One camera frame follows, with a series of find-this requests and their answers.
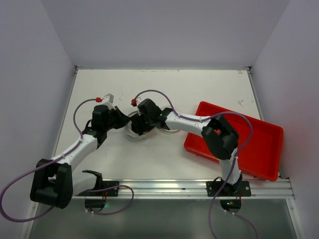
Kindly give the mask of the white mesh laundry bag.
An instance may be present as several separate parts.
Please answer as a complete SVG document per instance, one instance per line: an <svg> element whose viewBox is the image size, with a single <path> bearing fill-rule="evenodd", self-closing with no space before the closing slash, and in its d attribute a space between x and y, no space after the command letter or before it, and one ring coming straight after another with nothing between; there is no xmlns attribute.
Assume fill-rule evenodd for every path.
<svg viewBox="0 0 319 239"><path fill-rule="evenodd" d="M124 134L127 140L132 141L132 142L137 142L137 141L145 141L148 138L150 138L157 130L158 128L153 128L150 131L144 132L142 135L138 135L137 133L133 132L132 130L132 122L130 121L125 127L124 127ZM167 132L167 133L177 133L180 130L178 129L159 129L160 131Z"/></svg>

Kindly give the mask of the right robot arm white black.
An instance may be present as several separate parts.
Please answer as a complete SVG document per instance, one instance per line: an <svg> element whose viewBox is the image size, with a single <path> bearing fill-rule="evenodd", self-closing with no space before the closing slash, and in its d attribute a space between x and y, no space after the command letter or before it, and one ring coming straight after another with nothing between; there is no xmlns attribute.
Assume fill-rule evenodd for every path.
<svg viewBox="0 0 319 239"><path fill-rule="evenodd" d="M131 117L131 129L142 135L153 128L180 130L203 138L209 152L219 160L222 171L222 190L226 195L234 195L240 189L242 173L239 169L236 153L239 134L222 116L204 119L173 111L173 108L161 109L150 99L132 99L131 105L137 113Z"/></svg>

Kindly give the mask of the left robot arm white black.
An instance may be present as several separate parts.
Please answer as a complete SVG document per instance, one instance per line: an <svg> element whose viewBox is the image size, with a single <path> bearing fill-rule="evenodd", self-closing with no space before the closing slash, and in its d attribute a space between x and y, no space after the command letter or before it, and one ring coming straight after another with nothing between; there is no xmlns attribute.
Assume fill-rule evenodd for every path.
<svg viewBox="0 0 319 239"><path fill-rule="evenodd" d="M80 176L74 178L73 171L104 143L108 131L123 128L129 121L130 118L118 107L95 106L92 118L75 143L58 156L50 160L42 159L37 163L30 199L64 209L73 196L81 193L94 196L101 194L104 189L101 173L83 170Z"/></svg>

